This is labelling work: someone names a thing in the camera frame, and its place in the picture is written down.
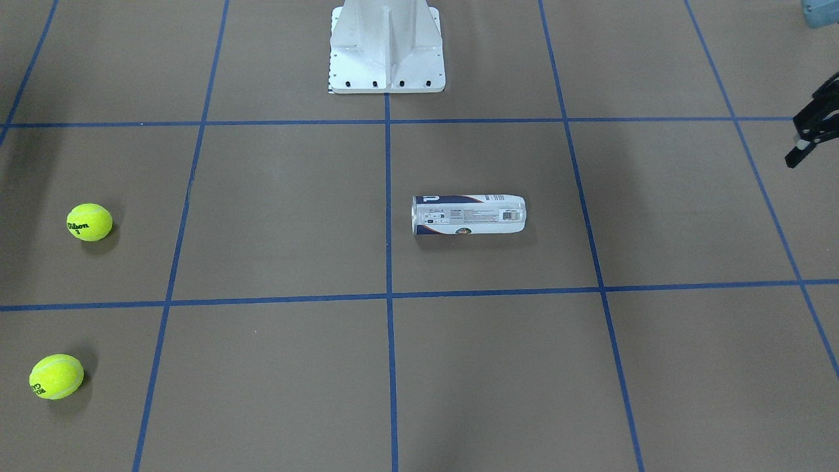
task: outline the black tool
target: black tool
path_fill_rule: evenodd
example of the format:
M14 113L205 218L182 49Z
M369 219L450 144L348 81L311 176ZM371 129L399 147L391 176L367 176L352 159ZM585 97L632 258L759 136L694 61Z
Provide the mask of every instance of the black tool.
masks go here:
M786 155L787 167L796 167L818 144L839 138L839 72L818 90L794 118L800 140Z

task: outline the grid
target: grid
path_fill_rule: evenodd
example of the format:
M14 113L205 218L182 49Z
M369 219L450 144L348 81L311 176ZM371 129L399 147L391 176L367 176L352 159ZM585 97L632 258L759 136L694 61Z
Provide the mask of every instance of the grid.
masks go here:
M138 432L138 441L136 455L133 462L133 470L139 471L141 459L143 457L143 446L146 434L146 427L149 421L149 415L154 404L154 388L157 378L157 372L160 362L160 355L164 346L164 339L166 334L166 326L169 317L169 310L171 307L201 307L201 306L215 306L215 305L244 305L244 304L259 304L259 303L291 303L291 302L335 302L335 301L357 301L357 300L384 300L387 302L387 322L388 322L388 354L389 354L389 379L390 379L390 415L391 415L391 451L392 451L392 465L393 471L399 470L399 448L398 448L398 403L396 396L396 355L397 347L394 338L394 323L393 323L393 301L397 299L410 298L428 298L428 297L459 297L459 296L527 296L539 294L573 294L573 293L592 293L599 294L602 301L602 310L607 324L609 337L611 340L612 353L615 361L615 368L618 375L618 380L623 395L623 402L626 412L626 417L629 425L629 431L632 435L633 449L637 467L639 471L644 470L644 459L642 450L638 442L638 435L633 419L632 402L630 401L630 391L628 391L626 379L623 373L623 366L621 361L620 349L618 346L618 337L615 333L615 327L612 322L612 314L610 313L608 294L614 292L627 291L683 291L683 290L709 290L709 289L727 289L727 288L744 288L744 287L773 287L773 286L792 286L800 289L801 295L804 297L806 306L812 316L813 323L819 333L821 342L824 346L825 353L829 362L832 365L836 377L839 378L839 364L836 361L836 355L831 347L831 344L822 327L819 316L810 299L808 287L810 286L832 286L839 285L839 278L828 279L805 279L802 277L799 267L796 264L792 249L787 242L784 235L784 230L781 227L779 218L774 210L772 200L767 191L763 180L758 171L758 167L752 157L752 152L749 148L747 139L741 128L741 122L749 121L781 121L789 122L790 117L772 117L772 116L738 116L734 112L734 108L727 94L726 88L723 84L722 78L717 71L717 67L712 58L711 51L706 44L705 38L701 31L701 26L694 15L690 0L684 0L684 5L687 13L690 15L690 20L696 31L696 35L701 42L702 49L705 52L708 65L710 66L713 75L717 81L722 97L726 103L728 116L719 117L604 117L604 118L574 118L568 116L565 109L565 100L563 97L563 89L561 85L561 65L557 65L555 59L555 52L553 43L550 38L550 29L548 21L545 16L545 6L543 0L538 0L539 10L541 14L542 27L544 29L545 42L548 50L548 59L550 60L551 69L556 87L556 98L560 106L561 118L453 118L453 119L394 119L391 118L390 111L390 96L385 94L383 97L384 119L334 119L334 120L208 120L208 113L210 109L211 97L213 92L213 83L216 75L216 67L218 65L219 56L224 43L225 25L227 21L227 13L230 7L230 0L224 2L224 8L221 12L221 20L219 23L218 34L216 37L216 48L212 62L211 73L208 78L206 87L206 98L204 101L203 113L200 120L196 121L167 121L167 122L117 122L117 123L13 123L15 113L20 104L21 97L29 81L29 77L38 59L41 48L50 31L50 25L55 11L59 5L59 0L54 0L50 9L46 24L44 25L43 33L40 35L38 44L32 54L32 59L23 77L23 80L18 88L18 92L14 98L11 111L5 119L5 122L0 125L0 145L6 138L10 129L15 128L120 128L120 127L164 127L164 126L181 126L181 127L197 127L198 136L195 142L195 152L190 168L190 177L185 194L183 209L180 218L180 228L175 244L175 252L172 258L171 271L169 274L169 284L164 300L147 300L140 302L93 302L93 303L54 303L54 304L33 304L33 305L7 305L0 306L0 312L24 312L24 311L49 311L49 310L88 310L88 309L107 309L107 308L132 308L132 307L157 307L162 309L162 316L159 325L159 334L154 352L154 362L149 376L149 386L146 395L146 402L143 410L143 419L141 427ZM588 206L586 204L586 193L582 183L581 172L576 161L576 152L574 147L574 139L571 132L572 123L592 123L592 122L667 122L667 121L681 121L681 122L700 122L700 121L716 121L730 123L737 131L737 135L742 143L743 150L748 157L749 165L753 171L754 178L761 191L763 200L769 210L774 226L777 230L778 237L784 247L784 251L789 260L789 264L795 274L792 280L780 281L736 281L736 282L719 282L719 283L690 283L690 284L660 284L660 285L636 285L636 286L609 286L604 283L601 271L599 256L597 253L597 243L592 231L591 219L589 217ZM393 126L401 124L446 124L446 123L561 123L565 130L565 137L567 139L569 151L571 154L571 163L573 166L574 177L579 194L581 212L585 220L586 233L588 243L591 251L591 262L594 266L594 271L597 277L596 286L571 286L571 287L556 287L556 288L535 288L535 289L512 289L512 290L485 290L485 291L395 291L393 289L393 267L392 267L392 202L391 202L391 130ZM305 126L312 124L330 124L330 125L369 125L382 127L384 131L385 140L385 169L386 169L386 291L383 293L357 293L346 295L317 295L317 296L276 296L276 297L255 297L255 298L220 298L220 299L173 299L173 291L175 288L175 279L177 277L178 265L180 260L180 252L183 245L187 219L190 211L190 191L193 182L195 181L195 171L199 165L201 157L201 146L204 138L204 132L207 127L217 126L242 126L242 125L258 125L258 126Z

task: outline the can label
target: can label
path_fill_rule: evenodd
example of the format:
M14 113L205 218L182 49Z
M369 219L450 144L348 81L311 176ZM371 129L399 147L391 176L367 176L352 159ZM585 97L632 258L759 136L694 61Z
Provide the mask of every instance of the can label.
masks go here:
M515 195L423 195L411 207L414 234L517 233L527 218Z

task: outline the yellow tennis ball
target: yellow tennis ball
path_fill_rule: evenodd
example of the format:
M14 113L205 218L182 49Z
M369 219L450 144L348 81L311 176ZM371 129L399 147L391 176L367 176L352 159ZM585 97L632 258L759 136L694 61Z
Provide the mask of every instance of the yellow tennis ball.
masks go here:
M67 215L67 230L82 241L98 241L113 227L111 213L95 203L82 203Z
M78 359L67 354L53 354L38 362L29 374L29 386L35 395L58 400L76 391L85 378Z

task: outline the can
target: can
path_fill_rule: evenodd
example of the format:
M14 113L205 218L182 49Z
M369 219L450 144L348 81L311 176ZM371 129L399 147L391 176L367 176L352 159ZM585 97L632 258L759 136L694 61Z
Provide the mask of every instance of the can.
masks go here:
M524 229L527 210L515 195L413 197L414 234L500 234Z

